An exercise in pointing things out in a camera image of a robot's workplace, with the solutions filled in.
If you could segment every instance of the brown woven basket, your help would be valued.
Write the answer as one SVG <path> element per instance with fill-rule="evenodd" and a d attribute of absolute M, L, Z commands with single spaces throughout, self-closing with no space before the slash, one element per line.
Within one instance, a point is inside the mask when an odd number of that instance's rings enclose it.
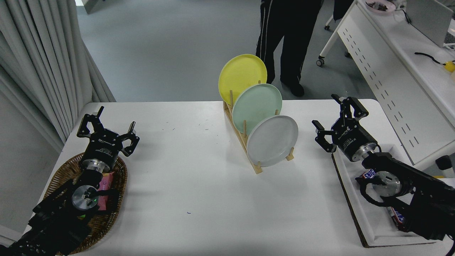
<path fill-rule="evenodd" d="M 52 177 L 49 186 L 47 187 L 44 198 L 48 197 L 52 192 L 57 188 L 62 186 L 69 179 L 76 179 L 81 174 L 81 169 L 79 168 L 79 161 L 82 158 L 83 153 L 71 158 L 66 161 L 54 174 Z M 114 208 L 110 214 L 107 215 L 95 215 L 90 222 L 88 223 L 91 228 L 90 235 L 82 242 L 82 244 L 74 250 L 71 254 L 75 254 L 81 251 L 84 251 L 90 248 L 92 245 L 96 244 L 107 232 L 111 229 L 115 220 L 117 219 L 118 212 L 120 210 L 121 202 L 123 200 L 123 195 L 125 193 L 126 179 L 128 173 L 126 171 L 125 162 L 117 157 L 117 161 L 114 166 L 114 177 L 112 179 L 111 188 L 117 189 L 119 192 L 119 198 L 117 205 L 113 205 L 114 202 L 107 200 L 106 207 L 108 209 Z"/>

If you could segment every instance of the desk leg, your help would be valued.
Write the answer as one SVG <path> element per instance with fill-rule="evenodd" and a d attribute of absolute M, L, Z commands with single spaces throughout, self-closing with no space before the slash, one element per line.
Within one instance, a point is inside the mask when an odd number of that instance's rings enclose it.
<path fill-rule="evenodd" d="M 324 58 L 325 56 L 329 53 L 330 49 L 332 48 L 332 46 L 334 46 L 334 43 L 335 41 L 337 40 L 338 38 L 338 28 L 340 27 L 340 24 L 343 23 L 344 21 L 344 18 L 349 15 L 349 12 L 352 10 L 353 6 L 357 3 L 357 0 L 354 0 L 354 2 L 352 2 L 351 6 L 349 7 L 348 11 L 346 12 L 346 14 L 343 16 L 343 18 L 341 19 L 340 23 L 338 24 L 338 26 L 335 28 L 332 36 L 330 37 L 329 41 L 327 41 L 327 43 L 325 44 L 324 46 L 324 49 L 322 49 L 322 52 L 319 54 L 319 57 L 318 57 L 318 60 L 316 61 L 316 65 L 318 65 L 319 67 L 322 67 L 322 65 L 324 65 Z"/>

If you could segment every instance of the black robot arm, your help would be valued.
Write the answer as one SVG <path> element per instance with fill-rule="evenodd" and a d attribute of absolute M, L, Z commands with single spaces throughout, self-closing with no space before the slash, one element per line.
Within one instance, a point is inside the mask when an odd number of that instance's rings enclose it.
<path fill-rule="evenodd" d="M 334 94 L 332 97 L 340 104 L 340 117 L 330 131 L 325 131 L 318 121 L 313 120 L 317 129 L 316 142 L 327 152 L 334 152 L 339 147 L 350 161 L 362 160 L 363 167 L 374 171 L 373 176 L 356 178 L 360 193 L 368 202 L 393 207 L 404 216 L 404 227 L 400 230 L 412 231 L 431 240 L 442 240 L 445 235 L 452 239 L 455 236 L 455 189 L 394 159 L 390 153 L 375 152 L 379 147 L 377 141 L 359 123 L 368 111 L 356 98 Z M 332 137 L 332 144 L 325 140 L 326 135 Z M 382 202 L 367 194 L 368 184 L 373 186 Z M 409 204 L 399 199 L 406 194 L 413 195 Z M 448 255 L 454 251 L 455 244 Z"/>
<path fill-rule="evenodd" d="M 86 114 L 77 132 L 78 137 L 90 142 L 79 162 L 81 175 L 76 181 L 70 179 L 42 200 L 30 219 L 31 230 L 10 247 L 0 246 L 0 256 L 54 256 L 57 252 L 68 255 L 74 251 L 91 232 L 87 225 L 94 215 L 106 214 L 113 209 L 99 210 L 98 197 L 109 195 L 112 202 L 118 201 L 115 189 L 97 191 L 103 172 L 111 172 L 120 151 L 129 156 L 137 146 L 139 137 L 132 122 L 126 134 L 119 135 L 103 127 L 100 115 Z M 92 123 L 93 133 L 87 125 Z M 123 141 L 131 144 L 123 147 Z"/>

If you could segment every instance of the white curtain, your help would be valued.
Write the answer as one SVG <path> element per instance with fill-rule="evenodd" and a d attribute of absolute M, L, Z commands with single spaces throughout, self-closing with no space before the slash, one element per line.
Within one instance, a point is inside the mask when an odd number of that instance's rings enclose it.
<path fill-rule="evenodd" d="M 89 102 L 115 101 L 82 41 L 74 0 L 0 0 L 0 93 L 60 149 Z"/>

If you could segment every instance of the plate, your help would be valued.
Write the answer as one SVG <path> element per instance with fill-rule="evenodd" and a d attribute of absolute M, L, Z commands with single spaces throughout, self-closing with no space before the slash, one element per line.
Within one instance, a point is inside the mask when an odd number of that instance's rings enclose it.
<path fill-rule="evenodd" d="M 261 83 L 242 92 L 234 104 L 232 119 L 235 127 L 243 133 L 243 121 L 247 121 L 247 134 L 262 120 L 281 112 L 283 98 L 273 85 Z"/>
<path fill-rule="evenodd" d="M 230 93 L 233 92 L 233 103 L 248 87 L 267 81 L 267 69 L 264 62 L 252 54 L 242 54 L 234 57 L 224 65 L 218 80 L 218 90 L 221 98 L 230 104 Z"/>
<path fill-rule="evenodd" d="M 288 116 L 272 116 L 258 123 L 247 141 L 247 153 L 253 164 L 274 165 L 285 159 L 297 142 L 298 126 Z"/>
<path fill-rule="evenodd" d="M 366 0 L 368 10 L 379 14 L 391 14 L 396 10 L 396 6 L 387 0 Z"/>

